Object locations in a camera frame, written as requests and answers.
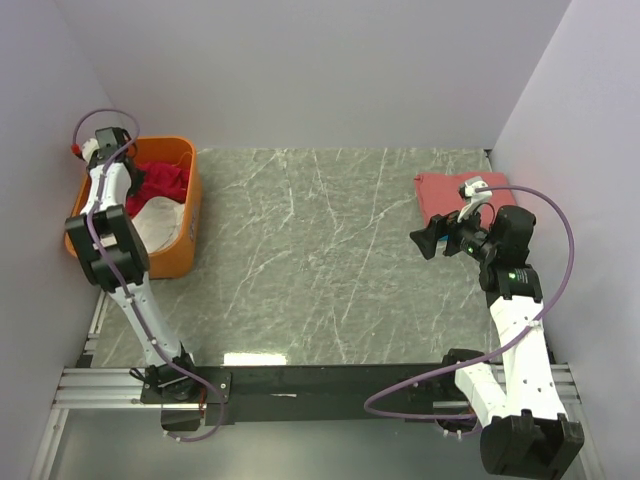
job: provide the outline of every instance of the orange plastic basket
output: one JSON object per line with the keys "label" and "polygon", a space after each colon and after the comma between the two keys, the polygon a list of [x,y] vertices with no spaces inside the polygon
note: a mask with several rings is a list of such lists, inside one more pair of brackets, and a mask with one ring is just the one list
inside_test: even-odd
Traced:
{"label": "orange plastic basket", "polygon": [[[202,181],[196,163],[196,149],[193,144],[181,137],[141,137],[136,141],[138,154],[136,165],[150,162],[162,162],[189,169],[189,186],[184,208],[184,219],[178,238],[169,247],[149,255],[151,278],[176,278],[186,275],[193,266],[196,249],[196,235],[200,220],[202,201]],[[87,176],[73,206],[72,216],[78,215],[89,195],[90,179]],[[65,234],[64,244],[67,251],[77,257],[69,236]]]}

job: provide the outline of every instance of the red cloth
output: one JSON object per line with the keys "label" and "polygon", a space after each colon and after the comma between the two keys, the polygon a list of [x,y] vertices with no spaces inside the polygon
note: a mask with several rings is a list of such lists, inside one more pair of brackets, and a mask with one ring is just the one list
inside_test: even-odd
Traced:
{"label": "red cloth", "polygon": [[145,172],[145,176],[140,190],[127,199],[125,208],[131,218],[154,197],[167,197],[178,203],[187,200],[189,170],[167,163],[144,163],[136,166]]}
{"label": "red cloth", "polygon": [[[507,185],[507,177],[503,173],[492,172],[467,172],[459,175],[445,175],[443,173],[421,173],[413,179],[416,185],[416,194],[420,203],[420,211],[424,218],[424,224],[428,225],[429,220],[434,215],[446,215],[454,210],[460,210],[465,202],[460,198],[458,188],[465,180],[481,176],[490,187],[497,185]],[[510,190],[496,190],[491,192],[489,203],[493,205],[496,212],[503,205],[515,205],[516,199]],[[481,225],[489,228],[493,212],[490,207],[483,207]]]}

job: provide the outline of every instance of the white wall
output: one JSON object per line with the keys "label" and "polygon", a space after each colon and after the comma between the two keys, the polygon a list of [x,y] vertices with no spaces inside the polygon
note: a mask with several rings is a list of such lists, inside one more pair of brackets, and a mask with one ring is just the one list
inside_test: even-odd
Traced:
{"label": "white wall", "polygon": [[109,101],[50,0],[0,2],[0,63],[0,478],[13,480],[28,475],[95,306],[62,235],[83,174],[73,126]]}
{"label": "white wall", "polygon": [[56,2],[152,134],[493,147],[569,0]]}
{"label": "white wall", "polygon": [[[556,198],[577,253],[547,329],[568,360],[608,478],[638,478],[640,417],[640,3],[573,0],[493,152],[510,181]],[[566,240],[549,209],[533,262],[549,296]]]}

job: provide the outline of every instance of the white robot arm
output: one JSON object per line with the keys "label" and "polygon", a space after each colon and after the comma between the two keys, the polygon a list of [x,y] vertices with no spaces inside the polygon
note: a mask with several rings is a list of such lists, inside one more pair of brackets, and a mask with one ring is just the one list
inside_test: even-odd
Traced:
{"label": "white robot arm", "polygon": [[[135,168],[126,153],[115,158],[111,165],[106,164],[129,139],[126,130],[112,127],[96,131],[96,139],[83,145],[78,156],[88,163],[91,187],[80,214],[68,218],[65,227],[87,279],[116,301],[140,340],[147,365],[145,384],[166,398],[167,403],[187,401],[197,397],[200,389],[193,379],[170,368],[165,360],[170,359],[175,365],[193,372],[192,358],[155,301],[149,282],[149,256],[124,210],[127,196],[139,187],[142,172]],[[126,286],[97,251],[89,230],[89,216],[101,239],[115,237],[111,245],[106,246],[103,241],[102,246],[116,264]],[[154,348],[156,345],[164,352],[164,358]]]}
{"label": "white robot arm", "polygon": [[[503,206],[485,230],[480,226],[479,210],[491,197],[487,184],[474,177],[459,193],[466,200],[461,211],[433,216],[427,228],[410,234],[411,239],[427,260],[435,256],[436,244],[444,236],[445,256],[463,251],[477,260],[480,286],[486,292],[501,346],[520,341],[502,353],[506,393],[488,363],[456,370],[455,385],[483,427],[480,453],[487,472],[559,479],[584,444],[584,433],[578,422],[567,419],[538,318],[543,310],[542,289],[536,271],[526,263],[535,216],[515,205]],[[459,360],[455,352],[448,355],[451,363]],[[464,352],[475,358],[490,357]]]}

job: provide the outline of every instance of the gray marble surface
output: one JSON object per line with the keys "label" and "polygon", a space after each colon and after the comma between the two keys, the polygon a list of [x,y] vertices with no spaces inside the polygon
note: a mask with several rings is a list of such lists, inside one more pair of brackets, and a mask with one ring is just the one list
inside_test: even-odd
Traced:
{"label": "gray marble surface", "polygon": [[[413,177],[488,171],[482,150],[214,149],[198,164],[195,267],[152,282],[197,363],[438,362],[497,346],[475,262],[427,263],[409,239],[423,226]],[[93,366],[143,365],[122,312],[109,301],[102,315]]]}

